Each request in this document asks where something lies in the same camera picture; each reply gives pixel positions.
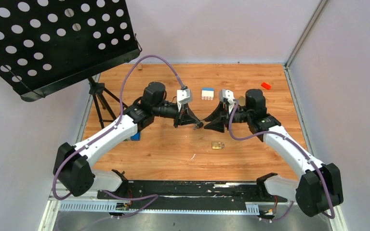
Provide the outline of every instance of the wooden table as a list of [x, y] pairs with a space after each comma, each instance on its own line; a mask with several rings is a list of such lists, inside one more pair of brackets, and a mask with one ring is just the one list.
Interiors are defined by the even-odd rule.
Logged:
[[[122, 80], [131, 68], [125, 64], [101, 74], [100, 82], [118, 96]], [[278, 64], [176, 64], [174, 68], [182, 81], [193, 92], [189, 105], [199, 119], [204, 119], [218, 105], [218, 92], [232, 90], [235, 97], [245, 95], [248, 89], [262, 89], [268, 113], [276, 117], [289, 134], [305, 147], [297, 114], [283, 68]], [[163, 64], [144, 64], [134, 70], [123, 91], [123, 101], [131, 105], [142, 96], [149, 82], [165, 84], [171, 100], [179, 84], [171, 70]], [[271, 90], [260, 85], [267, 82]], [[215, 89], [213, 101], [201, 99], [201, 89]], [[108, 97], [118, 115], [119, 104]], [[141, 132], [140, 141], [127, 141], [105, 154], [94, 166], [96, 169], [125, 171], [131, 180], [256, 180], [270, 172], [297, 179], [293, 170], [272, 148], [257, 138], [235, 141], [226, 131], [219, 133], [206, 129], [192, 129], [193, 125], [173, 127], [173, 120], [156, 117], [155, 122]], [[97, 113], [92, 105], [84, 138], [100, 130]], [[235, 124], [237, 137], [247, 136], [247, 124]], [[213, 150], [212, 141], [220, 141], [225, 148]]]

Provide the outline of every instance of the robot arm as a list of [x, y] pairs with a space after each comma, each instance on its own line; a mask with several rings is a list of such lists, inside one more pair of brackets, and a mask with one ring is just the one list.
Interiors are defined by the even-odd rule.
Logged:
[[[220, 92], [219, 99], [218, 107], [204, 119], [210, 122], [205, 125], [205, 129], [225, 132], [225, 128], [229, 126], [230, 114], [233, 110], [235, 99], [233, 92], [225, 89]], [[317, 167], [326, 181], [333, 206], [341, 204], [343, 202], [343, 190], [338, 167], [333, 163], [326, 165], [305, 151], [287, 133], [281, 123], [267, 113], [265, 97], [261, 90], [248, 90], [245, 100], [245, 105], [241, 105], [236, 109], [232, 123], [247, 123], [249, 130], [253, 134], [263, 131], [282, 134], [284, 138], [272, 133], [265, 133], [257, 137], [283, 157], [300, 179], [300, 182], [298, 182], [282, 178], [276, 173], [267, 174], [257, 179], [257, 184], [260, 188], [259, 194], [263, 197], [278, 195], [297, 201], [300, 209], [310, 217], [319, 214], [327, 210], [329, 206], [320, 184], [320, 178], [316, 173], [315, 167]], [[305, 159], [300, 150], [286, 138], [296, 143], [308, 155], [309, 159]]]
[[177, 103], [165, 100], [165, 86], [159, 82], [151, 82], [138, 98], [123, 112], [123, 118], [117, 125], [117, 118], [110, 125], [92, 137], [71, 146], [62, 144], [58, 151], [53, 168], [55, 175], [60, 165], [76, 150], [82, 149], [70, 159], [60, 171], [58, 179], [72, 193], [80, 196], [88, 190], [115, 191], [122, 183], [123, 176], [114, 171], [92, 170], [94, 164], [113, 147], [154, 122], [155, 116], [173, 118], [174, 127], [195, 124], [201, 128], [203, 123], [193, 114], [188, 103], [192, 101], [192, 93], [188, 88], [177, 91]]

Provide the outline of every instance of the white wall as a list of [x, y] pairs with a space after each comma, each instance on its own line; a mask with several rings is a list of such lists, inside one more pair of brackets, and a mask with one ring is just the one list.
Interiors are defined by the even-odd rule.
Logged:
[[282, 63], [318, 2], [128, 0], [127, 5], [144, 54], [171, 62]]
[[57, 148], [74, 143], [88, 81], [26, 103], [0, 78], [0, 231], [37, 230]]
[[370, 230], [370, 1], [330, 0], [291, 70], [314, 152], [341, 170], [348, 229]]

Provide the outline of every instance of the tripod leg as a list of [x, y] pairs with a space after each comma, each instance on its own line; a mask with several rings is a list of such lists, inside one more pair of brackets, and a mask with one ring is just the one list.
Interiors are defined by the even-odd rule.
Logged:
[[101, 129], [103, 129], [104, 128], [104, 122], [103, 122], [103, 118], [101, 117], [100, 107], [98, 106], [98, 101], [97, 101], [97, 97], [96, 97], [95, 94], [93, 94], [93, 101], [94, 101], [94, 105], [96, 107], [96, 111], [97, 111], [97, 115], [98, 115], [98, 121], [100, 122]]
[[[113, 99], [117, 100], [117, 102], [121, 103], [120, 99], [117, 96], [115, 96], [111, 91], [109, 91], [107, 88], [104, 88], [104, 91], [107, 92], [107, 94], [109, 94], [111, 97], [113, 97]], [[122, 106], [124, 108], [128, 108], [128, 106], [124, 102], [122, 103]]]
[[110, 105], [107, 103], [106, 99], [104, 98], [104, 96], [102, 94], [99, 94], [98, 95], [98, 98], [100, 99], [100, 101], [103, 101], [104, 103], [104, 106], [106, 107], [108, 113], [110, 113], [111, 117], [113, 118], [113, 120], [116, 120], [117, 117], [116, 115], [114, 114], [113, 110], [111, 110], [111, 107]]
[[103, 109], [105, 109], [105, 108], [106, 108], [106, 106], [104, 105], [104, 103], [103, 103], [103, 101], [101, 100], [101, 98], [100, 98], [100, 97], [98, 97], [98, 101], [100, 101], [100, 103], [101, 103], [101, 105], [102, 105]]

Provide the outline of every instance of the red object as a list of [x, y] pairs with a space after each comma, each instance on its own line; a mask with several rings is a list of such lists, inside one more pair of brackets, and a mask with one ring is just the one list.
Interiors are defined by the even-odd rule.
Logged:
[[270, 90], [272, 88], [272, 86], [270, 84], [265, 83], [265, 82], [262, 83], [262, 87], [264, 87], [267, 90]]

